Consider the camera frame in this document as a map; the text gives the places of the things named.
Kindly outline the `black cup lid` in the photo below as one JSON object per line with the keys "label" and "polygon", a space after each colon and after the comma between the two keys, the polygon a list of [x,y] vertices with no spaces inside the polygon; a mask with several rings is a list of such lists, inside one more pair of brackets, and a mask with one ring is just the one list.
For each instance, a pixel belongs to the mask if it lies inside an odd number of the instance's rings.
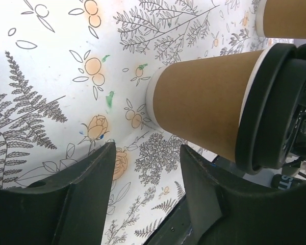
{"label": "black cup lid", "polygon": [[276,77],[284,63],[295,57],[295,53],[295,45],[277,43],[262,51],[249,76],[240,111],[235,147],[235,163],[247,174],[255,175],[262,169],[253,160],[259,126]]}

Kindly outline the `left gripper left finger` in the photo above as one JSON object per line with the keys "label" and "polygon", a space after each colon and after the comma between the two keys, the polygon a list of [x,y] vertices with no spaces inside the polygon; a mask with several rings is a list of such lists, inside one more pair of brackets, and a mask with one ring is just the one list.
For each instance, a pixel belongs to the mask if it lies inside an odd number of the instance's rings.
{"label": "left gripper left finger", "polygon": [[115,143],[27,188],[0,190],[0,244],[100,244]]}

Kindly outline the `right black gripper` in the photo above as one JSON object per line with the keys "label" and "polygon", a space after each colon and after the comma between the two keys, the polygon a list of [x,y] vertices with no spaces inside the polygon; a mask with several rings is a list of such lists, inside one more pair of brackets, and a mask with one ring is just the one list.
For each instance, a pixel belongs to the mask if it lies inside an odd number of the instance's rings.
{"label": "right black gripper", "polygon": [[306,159],[306,44],[296,47],[281,43],[277,47],[288,49],[277,75],[281,105],[277,164],[284,166],[290,153]]}

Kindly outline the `brown paper coffee cup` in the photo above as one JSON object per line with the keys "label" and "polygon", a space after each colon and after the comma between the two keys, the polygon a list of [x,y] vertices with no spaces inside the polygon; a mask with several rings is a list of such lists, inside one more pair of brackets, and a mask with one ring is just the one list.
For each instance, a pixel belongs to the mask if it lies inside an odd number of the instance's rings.
{"label": "brown paper coffee cup", "polygon": [[150,78],[146,109],[153,123],[228,160],[253,76],[266,50],[160,67]]}

